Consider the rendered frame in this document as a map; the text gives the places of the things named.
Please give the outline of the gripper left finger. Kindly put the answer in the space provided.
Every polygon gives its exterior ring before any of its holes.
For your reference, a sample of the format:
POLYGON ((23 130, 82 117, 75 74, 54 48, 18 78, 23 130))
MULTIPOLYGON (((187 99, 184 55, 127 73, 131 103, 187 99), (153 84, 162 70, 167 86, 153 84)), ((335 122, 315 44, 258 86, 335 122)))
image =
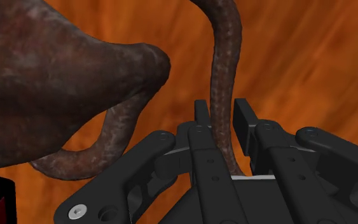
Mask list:
POLYGON ((157 130, 66 199, 54 224, 135 224, 159 194, 188 173, 201 224, 248 224, 222 153, 214 144, 205 100, 177 134, 157 130))

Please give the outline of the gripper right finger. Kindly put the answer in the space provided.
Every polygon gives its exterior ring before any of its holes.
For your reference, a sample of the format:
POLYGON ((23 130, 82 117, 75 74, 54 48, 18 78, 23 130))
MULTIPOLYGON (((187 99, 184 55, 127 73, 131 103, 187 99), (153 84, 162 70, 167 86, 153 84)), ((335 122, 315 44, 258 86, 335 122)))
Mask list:
POLYGON ((317 127, 295 134, 235 99, 233 127, 253 175, 272 174, 294 224, 358 224, 358 145, 317 127))

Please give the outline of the rusty brown curved-handle vessel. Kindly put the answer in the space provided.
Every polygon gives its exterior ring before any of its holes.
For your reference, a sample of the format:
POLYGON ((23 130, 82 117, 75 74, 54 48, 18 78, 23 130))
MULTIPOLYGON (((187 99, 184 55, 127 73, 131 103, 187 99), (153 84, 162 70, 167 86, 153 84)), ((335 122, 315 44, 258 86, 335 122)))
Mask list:
POLYGON ((119 159, 168 55, 93 38, 44 0, 0 0, 0 168, 94 177, 119 159))

